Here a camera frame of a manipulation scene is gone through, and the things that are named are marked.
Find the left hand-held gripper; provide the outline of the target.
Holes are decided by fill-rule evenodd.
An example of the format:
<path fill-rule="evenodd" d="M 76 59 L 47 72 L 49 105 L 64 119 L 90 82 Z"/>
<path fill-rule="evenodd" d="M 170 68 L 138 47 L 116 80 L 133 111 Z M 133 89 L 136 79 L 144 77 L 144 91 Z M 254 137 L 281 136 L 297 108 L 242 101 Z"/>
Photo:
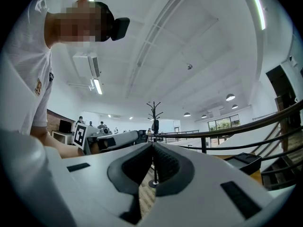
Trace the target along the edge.
<path fill-rule="evenodd" d="M 92 155 L 90 145 L 94 142 L 98 143 L 101 152 L 106 152 L 111 147 L 126 148 L 132 146 L 138 140 L 140 134 L 138 131 L 122 132 L 115 135 L 109 133 L 107 128 L 98 129 L 82 123 L 76 125 L 74 133 L 73 145 L 78 147 L 78 151 L 83 155 Z"/>

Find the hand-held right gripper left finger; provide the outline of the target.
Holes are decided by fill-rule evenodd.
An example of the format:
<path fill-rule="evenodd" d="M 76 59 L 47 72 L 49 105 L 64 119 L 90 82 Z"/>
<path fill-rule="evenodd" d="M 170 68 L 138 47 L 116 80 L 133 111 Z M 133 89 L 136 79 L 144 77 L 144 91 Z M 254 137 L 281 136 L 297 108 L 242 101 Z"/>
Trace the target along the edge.
<path fill-rule="evenodd" d="M 31 136 L 0 132 L 0 162 L 12 193 L 38 223 L 47 227 L 131 227 L 141 215 L 135 187 L 123 193 L 127 210 L 110 212 L 75 180 L 57 150 Z"/>

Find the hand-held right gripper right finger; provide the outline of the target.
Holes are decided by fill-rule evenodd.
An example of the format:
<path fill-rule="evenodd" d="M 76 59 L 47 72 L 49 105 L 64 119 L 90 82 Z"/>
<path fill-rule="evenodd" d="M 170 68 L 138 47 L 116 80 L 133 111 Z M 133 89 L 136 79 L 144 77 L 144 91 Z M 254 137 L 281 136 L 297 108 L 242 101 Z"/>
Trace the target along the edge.
<path fill-rule="evenodd" d="M 165 181 L 143 227 L 278 227 L 291 191 L 273 197 L 227 161 L 155 143 L 155 166 Z"/>

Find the person's left hand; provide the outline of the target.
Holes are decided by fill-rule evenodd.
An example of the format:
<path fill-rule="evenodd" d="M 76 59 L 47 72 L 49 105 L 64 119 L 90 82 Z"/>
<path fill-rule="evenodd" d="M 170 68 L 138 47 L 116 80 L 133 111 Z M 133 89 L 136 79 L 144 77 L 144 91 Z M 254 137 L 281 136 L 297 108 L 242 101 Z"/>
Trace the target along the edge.
<path fill-rule="evenodd" d="M 94 142 L 90 145 L 90 152 L 91 154 L 99 154 L 100 153 L 100 149 L 98 147 L 98 143 L 97 142 Z"/>

